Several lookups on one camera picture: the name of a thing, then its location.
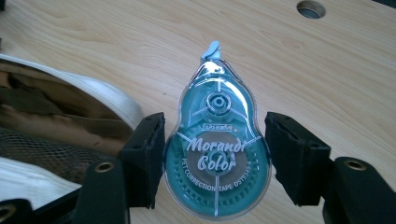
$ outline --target correction tape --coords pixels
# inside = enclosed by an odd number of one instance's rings
[[[183,91],[164,151],[165,182],[186,210],[210,220],[239,217],[264,195],[268,146],[253,97],[214,41]]]

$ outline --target wooden table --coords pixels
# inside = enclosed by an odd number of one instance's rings
[[[166,134],[179,96],[209,43],[251,88],[262,131],[267,111],[287,114],[332,146],[332,159],[370,162],[396,188],[396,9],[369,0],[7,0],[0,53],[96,77],[126,91]],[[161,183],[154,210],[133,223],[206,223]],[[294,206],[272,179],[260,204],[230,223],[322,223],[320,207]]]

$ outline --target light wood tabletop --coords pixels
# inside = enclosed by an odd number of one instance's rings
[[[168,136],[179,97],[212,40],[250,87],[264,132],[267,111],[289,115],[332,147],[331,158],[371,163],[396,189],[396,9],[370,0],[7,0],[0,53],[96,77],[164,112]],[[323,223],[295,206],[275,179],[263,200],[230,223]],[[133,223],[207,223],[159,186],[154,210]]]

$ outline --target transparent plastic casing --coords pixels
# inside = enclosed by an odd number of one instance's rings
[[[164,151],[177,202],[198,217],[227,220],[253,208],[271,177],[252,95],[223,60],[203,62],[183,91]]]

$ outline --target open bag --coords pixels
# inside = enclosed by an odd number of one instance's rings
[[[28,198],[37,208],[79,188],[142,118],[108,83],[0,54],[0,201]]]

